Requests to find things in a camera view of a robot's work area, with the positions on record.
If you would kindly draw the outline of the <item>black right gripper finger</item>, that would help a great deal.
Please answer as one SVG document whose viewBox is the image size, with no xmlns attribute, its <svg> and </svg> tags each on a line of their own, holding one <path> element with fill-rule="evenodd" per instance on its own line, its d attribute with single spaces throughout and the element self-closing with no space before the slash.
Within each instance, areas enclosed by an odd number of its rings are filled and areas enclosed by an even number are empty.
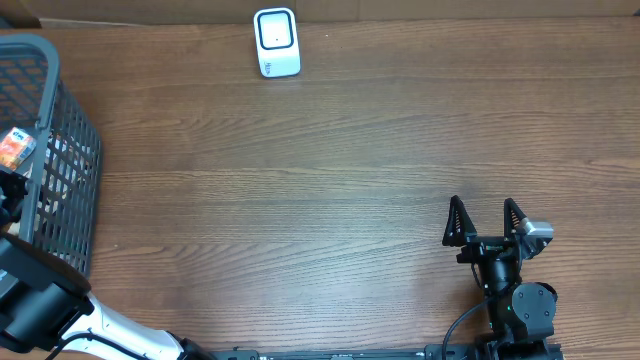
<svg viewBox="0 0 640 360">
<path fill-rule="evenodd" d="M 507 198 L 504 201 L 504 236 L 510 237 L 514 234 L 520 222 L 525 218 L 525 213 L 517 203 L 512 198 Z"/>
<path fill-rule="evenodd" d="M 476 236 L 476 228 L 466 211 L 464 203 L 459 196 L 452 196 L 442 245 L 463 247 L 469 244 Z"/>
</svg>

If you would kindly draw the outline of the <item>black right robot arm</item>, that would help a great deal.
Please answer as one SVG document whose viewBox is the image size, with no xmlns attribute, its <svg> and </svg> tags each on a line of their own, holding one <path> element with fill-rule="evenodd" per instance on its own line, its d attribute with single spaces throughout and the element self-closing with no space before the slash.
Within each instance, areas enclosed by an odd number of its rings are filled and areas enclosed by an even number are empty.
<svg viewBox="0 0 640 360">
<path fill-rule="evenodd" d="M 447 330 L 440 347 L 442 359 L 541 359 L 563 357 L 559 345 L 547 339 L 554 334 L 558 295 L 548 283 L 525 282 L 523 263 L 539 255 L 553 240 L 546 221 L 530 219 L 507 198 L 503 206 L 503 234 L 478 234 L 459 196 L 450 199 L 442 244 L 456 247 L 459 264 L 470 266 L 483 300 L 461 314 Z M 471 315 L 487 311 L 490 332 L 479 335 L 462 350 L 450 345 L 454 331 Z"/>
</svg>

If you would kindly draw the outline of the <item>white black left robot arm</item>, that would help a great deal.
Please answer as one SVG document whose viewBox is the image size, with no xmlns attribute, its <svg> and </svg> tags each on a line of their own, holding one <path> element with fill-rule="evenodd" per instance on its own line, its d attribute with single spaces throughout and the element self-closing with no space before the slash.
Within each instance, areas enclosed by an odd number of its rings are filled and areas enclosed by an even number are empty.
<svg viewBox="0 0 640 360">
<path fill-rule="evenodd" d="M 86 276 L 18 236 L 1 234 L 1 346 L 102 359 L 212 359 L 188 338 L 143 326 L 102 304 Z"/>
</svg>

